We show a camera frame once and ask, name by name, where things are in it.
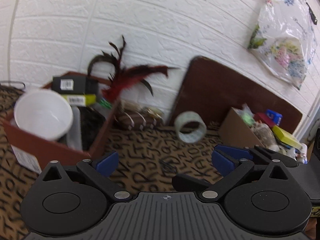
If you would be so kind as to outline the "clear packing tape roll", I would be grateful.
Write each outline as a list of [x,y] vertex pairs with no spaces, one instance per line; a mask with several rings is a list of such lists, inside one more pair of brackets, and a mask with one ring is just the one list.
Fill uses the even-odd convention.
[[179,114],[174,121],[177,138],[185,143],[194,144],[203,139],[207,126],[199,114],[186,111]]

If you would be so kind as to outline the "white ceramic bowl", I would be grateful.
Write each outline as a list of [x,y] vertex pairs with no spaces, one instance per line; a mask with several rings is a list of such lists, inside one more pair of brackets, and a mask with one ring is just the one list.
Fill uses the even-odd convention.
[[69,103],[57,92],[38,89],[23,94],[17,100],[14,119],[21,130],[56,141],[70,130],[73,112]]

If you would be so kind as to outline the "black barcode box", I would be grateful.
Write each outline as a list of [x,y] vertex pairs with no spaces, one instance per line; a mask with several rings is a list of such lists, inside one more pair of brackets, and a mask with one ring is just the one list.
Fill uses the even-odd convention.
[[84,95],[96,94],[98,80],[80,75],[53,77],[51,90],[59,94]]

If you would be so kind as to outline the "tan cardboard box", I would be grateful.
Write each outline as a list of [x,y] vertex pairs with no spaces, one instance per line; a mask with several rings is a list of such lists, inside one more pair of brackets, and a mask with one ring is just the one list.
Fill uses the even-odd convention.
[[234,108],[229,110],[218,134],[222,142],[228,146],[238,148],[253,148],[255,145],[263,146],[262,142],[240,118]]

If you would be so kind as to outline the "grey speckled pouch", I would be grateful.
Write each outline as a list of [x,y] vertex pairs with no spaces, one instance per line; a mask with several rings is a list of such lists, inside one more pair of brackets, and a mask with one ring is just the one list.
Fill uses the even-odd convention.
[[251,131],[266,148],[278,145],[273,132],[267,126],[267,124],[264,124],[262,122],[255,122],[251,127]]

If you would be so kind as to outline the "yellow long box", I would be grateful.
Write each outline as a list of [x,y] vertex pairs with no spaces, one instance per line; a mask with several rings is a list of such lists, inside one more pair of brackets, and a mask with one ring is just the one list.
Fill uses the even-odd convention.
[[294,147],[298,150],[302,149],[302,144],[289,132],[285,131],[284,129],[280,128],[279,126],[273,126],[272,132],[274,136],[282,143]]

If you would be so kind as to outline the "brown checked pouch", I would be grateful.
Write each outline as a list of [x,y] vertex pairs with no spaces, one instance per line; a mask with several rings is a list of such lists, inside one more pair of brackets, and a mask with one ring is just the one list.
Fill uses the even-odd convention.
[[163,120],[138,111],[123,111],[115,116],[114,128],[124,131],[143,131],[145,129],[154,129],[162,126]]

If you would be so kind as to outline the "cotton swab packet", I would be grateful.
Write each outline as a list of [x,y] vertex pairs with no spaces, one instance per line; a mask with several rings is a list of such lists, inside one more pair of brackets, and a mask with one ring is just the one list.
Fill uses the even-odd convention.
[[133,111],[138,113],[144,113],[148,114],[150,116],[153,116],[154,118],[162,118],[163,112],[155,107],[151,106],[142,106],[134,102],[129,102],[125,100],[121,100],[120,102],[121,109],[124,111]]

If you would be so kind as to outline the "blue small box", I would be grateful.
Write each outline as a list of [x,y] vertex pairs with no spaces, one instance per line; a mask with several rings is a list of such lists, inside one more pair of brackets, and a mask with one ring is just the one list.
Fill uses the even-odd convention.
[[265,114],[277,125],[279,126],[283,116],[273,110],[268,109]]

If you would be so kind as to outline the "yellow green medicine box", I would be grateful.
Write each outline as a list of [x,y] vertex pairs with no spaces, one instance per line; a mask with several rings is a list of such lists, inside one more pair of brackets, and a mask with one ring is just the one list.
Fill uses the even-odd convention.
[[85,95],[62,95],[62,97],[71,105],[77,107],[87,107],[96,103],[95,94]]

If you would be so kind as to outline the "red black feather duster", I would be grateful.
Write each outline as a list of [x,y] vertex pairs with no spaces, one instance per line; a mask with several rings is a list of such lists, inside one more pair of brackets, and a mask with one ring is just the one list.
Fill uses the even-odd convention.
[[122,67],[121,59],[126,47],[125,38],[122,38],[122,41],[123,45],[121,48],[118,48],[112,42],[109,43],[109,45],[115,49],[118,56],[114,56],[111,53],[109,54],[102,51],[101,54],[95,55],[95,57],[91,59],[87,68],[87,76],[90,77],[93,67],[96,63],[104,62],[110,63],[112,64],[112,66],[114,66],[114,73],[109,77],[109,87],[101,90],[101,94],[104,100],[110,103],[115,102],[119,98],[123,90],[129,89],[138,83],[144,84],[149,92],[153,93],[152,87],[148,83],[148,81],[146,81],[146,78],[152,74],[158,73],[168,77],[168,71],[173,69],[172,67],[168,67],[165,65],[152,66],[149,64],[137,65],[131,68]]

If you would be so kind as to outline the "floral plastic bag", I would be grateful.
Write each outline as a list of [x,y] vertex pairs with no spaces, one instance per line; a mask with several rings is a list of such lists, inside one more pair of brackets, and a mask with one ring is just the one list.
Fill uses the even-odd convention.
[[277,78],[300,89],[317,48],[306,0],[265,0],[248,49]]

